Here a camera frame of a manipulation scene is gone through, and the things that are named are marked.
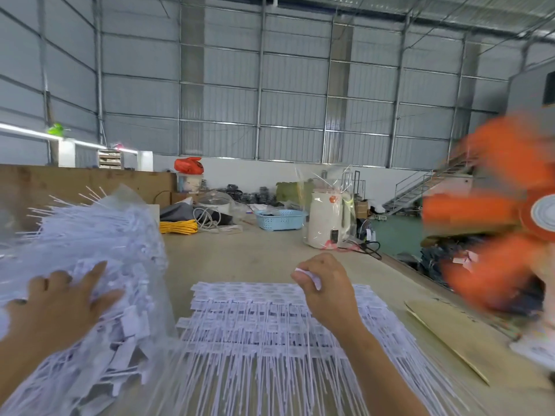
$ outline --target wooden board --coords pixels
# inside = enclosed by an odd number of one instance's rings
[[[36,220],[27,217],[29,207],[52,204],[49,195],[61,200],[86,203],[79,196],[87,186],[110,194],[120,184],[135,191],[146,203],[165,207],[175,191],[175,175],[169,172],[141,172],[99,168],[0,165],[0,209],[10,213],[20,230],[33,230]]]
[[[492,328],[441,300],[411,300],[409,312],[490,386],[552,389],[535,364],[500,344]]]

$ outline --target yellow cable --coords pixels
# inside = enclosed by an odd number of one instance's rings
[[[160,233],[181,233],[191,235],[197,233],[199,227],[195,219],[181,222],[160,222]]]

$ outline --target blue plastic basket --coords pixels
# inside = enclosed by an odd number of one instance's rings
[[[287,231],[301,229],[305,214],[299,210],[257,210],[256,222],[265,231]]]

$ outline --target left hand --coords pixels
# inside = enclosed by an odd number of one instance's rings
[[[35,344],[44,357],[73,346],[123,295],[122,290],[113,290],[90,301],[105,269],[103,261],[75,285],[70,285],[72,278],[65,271],[31,279],[29,299],[12,300],[5,307],[10,314],[6,339],[21,345]]]

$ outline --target hand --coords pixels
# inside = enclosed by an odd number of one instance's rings
[[[55,271],[48,279],[31,279],[29,299],[12,300],[5,307],[10,314],[6,338],[21,345],[38,345],[45,358],[73,346],[123,295],[123,291],[114,290],[90,301],[90,294],[105,269],[106,261],[103,261],[73,286],[71,276],[64,271]]]
[[[297,266],[320,277],[322,289],[316,290],[314,282],[305,273],[293,272],[291,278],[298,283],[306,296],[310,312],[341,342],[345,335],[364,329],[358,313],[355,290],[345,268],[328,252],[319,254]]]

